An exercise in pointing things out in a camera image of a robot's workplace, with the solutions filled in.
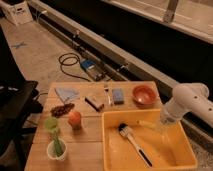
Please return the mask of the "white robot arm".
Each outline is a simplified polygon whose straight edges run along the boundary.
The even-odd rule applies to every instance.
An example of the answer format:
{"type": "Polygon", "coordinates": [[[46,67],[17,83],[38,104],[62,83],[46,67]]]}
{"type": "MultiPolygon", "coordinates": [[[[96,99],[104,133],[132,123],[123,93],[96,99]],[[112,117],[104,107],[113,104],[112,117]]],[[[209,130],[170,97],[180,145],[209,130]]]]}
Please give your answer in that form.
{"type": "Polygon", "coordinates": [[[209,88],[203,83],[181,83],[172,89],[172,97],[160,110],[154,130],[163,133],[191,112],[213,128],[213,102],[208,99],[209,88]]]}

